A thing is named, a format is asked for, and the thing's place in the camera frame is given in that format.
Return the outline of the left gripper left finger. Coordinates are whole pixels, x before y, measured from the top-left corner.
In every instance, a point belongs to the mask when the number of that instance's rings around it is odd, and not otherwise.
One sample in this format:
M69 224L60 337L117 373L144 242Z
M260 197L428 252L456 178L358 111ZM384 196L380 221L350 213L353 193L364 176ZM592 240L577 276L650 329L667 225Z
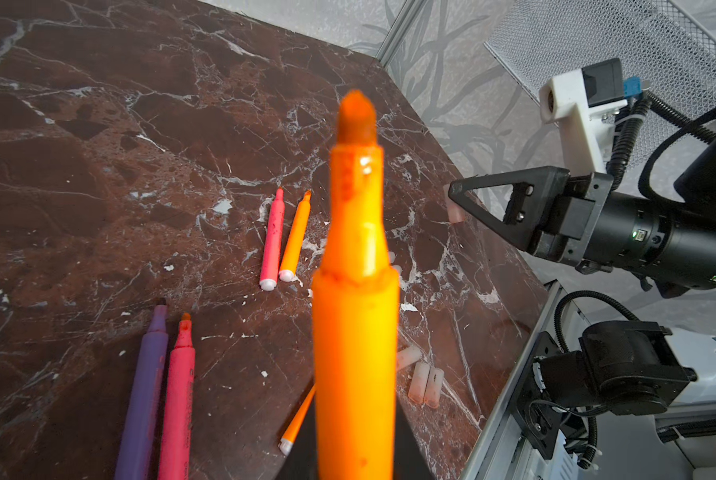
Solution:
M316 479L315 417L315 402L312 401L304 416L292 450L275 477L276 480Z

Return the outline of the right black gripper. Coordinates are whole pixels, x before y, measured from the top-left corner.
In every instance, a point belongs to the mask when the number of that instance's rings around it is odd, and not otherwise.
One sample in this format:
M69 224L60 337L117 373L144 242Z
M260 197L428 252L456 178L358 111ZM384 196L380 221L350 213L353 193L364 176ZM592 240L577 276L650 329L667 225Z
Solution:
M452 182L448 198L507 243L535 257L576 267L584 260L613 177L570 177L544 166Z

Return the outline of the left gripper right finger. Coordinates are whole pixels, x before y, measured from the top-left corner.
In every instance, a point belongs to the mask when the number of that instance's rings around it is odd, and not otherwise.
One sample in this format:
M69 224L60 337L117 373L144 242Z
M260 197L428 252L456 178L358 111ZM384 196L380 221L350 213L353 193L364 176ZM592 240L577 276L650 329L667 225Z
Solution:
M395 480L433 480L433 474L422 455L399 400L396 401L393 478Z

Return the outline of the translucent pen cap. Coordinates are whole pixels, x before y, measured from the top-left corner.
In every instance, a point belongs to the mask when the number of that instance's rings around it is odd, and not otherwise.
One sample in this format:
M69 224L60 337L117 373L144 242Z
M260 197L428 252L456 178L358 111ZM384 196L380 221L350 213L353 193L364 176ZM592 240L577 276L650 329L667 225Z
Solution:
M458 223L464 222L466 219L466 212L450 198L449 189L450 189L450 184L446 184L443 187L449 223L450 224L458 224Z
M422 351L415 345L410 345L399 351L396 355L396 370L400 371L418 362L422 358Z
M414 372L408 390L408 398L412 403L422 404L430 374L430 365L424 361L415 363Z

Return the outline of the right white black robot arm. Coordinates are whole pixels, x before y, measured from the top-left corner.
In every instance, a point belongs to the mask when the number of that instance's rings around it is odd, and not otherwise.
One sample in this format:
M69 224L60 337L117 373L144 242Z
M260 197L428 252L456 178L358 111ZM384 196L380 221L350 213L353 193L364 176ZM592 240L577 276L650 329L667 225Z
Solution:
M680 128L700 134L716 108ZM533 256L590 273L621 269L644 287L676 298L716 289L716 134L675 181L679 200L658 195L652 164L638 196L618 193L612 172L573 176L541 167L452 183L448 195L493 232ZM542 334L521 374L509 410L529 442L548 456L575 420L579 440L597 443L600 415L659 415L671 406L695 411L664 441L716 434L716 338L640 320L620 302L619 318L587 327L572 349L561 329Z

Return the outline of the translucent pen cap lowest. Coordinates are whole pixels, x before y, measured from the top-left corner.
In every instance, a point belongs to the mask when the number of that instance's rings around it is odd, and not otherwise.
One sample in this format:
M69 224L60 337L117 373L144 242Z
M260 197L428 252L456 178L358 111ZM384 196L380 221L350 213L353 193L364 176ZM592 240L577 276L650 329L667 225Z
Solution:
M423 403L428 407L433 409L439 407L443 381L444 371L440 368L432 368L423 395Z

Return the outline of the purple highlighter pen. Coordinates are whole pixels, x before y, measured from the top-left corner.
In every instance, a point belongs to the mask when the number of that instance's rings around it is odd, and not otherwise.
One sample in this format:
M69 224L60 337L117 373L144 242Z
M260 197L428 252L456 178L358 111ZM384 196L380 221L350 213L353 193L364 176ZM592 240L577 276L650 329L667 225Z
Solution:
M147 479L169 335L168 305L159 298L142 337L114 479Z

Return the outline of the pink highlighter beside purple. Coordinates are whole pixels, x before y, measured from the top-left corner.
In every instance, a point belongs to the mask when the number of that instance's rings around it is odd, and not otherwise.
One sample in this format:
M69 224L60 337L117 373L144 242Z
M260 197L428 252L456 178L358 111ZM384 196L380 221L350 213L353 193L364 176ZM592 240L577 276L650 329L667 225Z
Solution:
M189 477L195 358L192 319L184 313L169 356L158 480Z

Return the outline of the orange highlighter upper pair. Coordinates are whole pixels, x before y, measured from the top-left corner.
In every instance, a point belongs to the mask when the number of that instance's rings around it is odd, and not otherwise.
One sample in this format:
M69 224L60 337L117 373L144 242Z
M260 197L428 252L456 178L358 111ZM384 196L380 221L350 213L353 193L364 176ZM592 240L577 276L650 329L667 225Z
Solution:
M297 206L279 269L279 279L292 282L296 278L302 244L311 212L312 192L307 190Z

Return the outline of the pink highlighter upper pair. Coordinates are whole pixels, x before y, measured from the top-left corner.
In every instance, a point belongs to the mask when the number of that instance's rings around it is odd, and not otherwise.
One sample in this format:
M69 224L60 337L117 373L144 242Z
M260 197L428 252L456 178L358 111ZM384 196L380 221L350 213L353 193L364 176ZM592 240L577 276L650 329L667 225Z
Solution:
M285 213L284 191L278 188L271 204L259 279L263 291L272 291L278 281Z

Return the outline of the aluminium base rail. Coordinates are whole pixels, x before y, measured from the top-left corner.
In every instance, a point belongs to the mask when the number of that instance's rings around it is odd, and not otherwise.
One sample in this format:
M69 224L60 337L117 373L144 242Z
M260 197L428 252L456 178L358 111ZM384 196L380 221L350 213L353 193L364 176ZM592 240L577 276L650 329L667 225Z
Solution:
M560 352L552 334L553 312L565 290L558 281L547 287L549 298L460 474L462 479L579 477L577 456L566 452L565 436L558 429L563 416L552 413L533 426L524 422L524 408L540 396L536 362Z

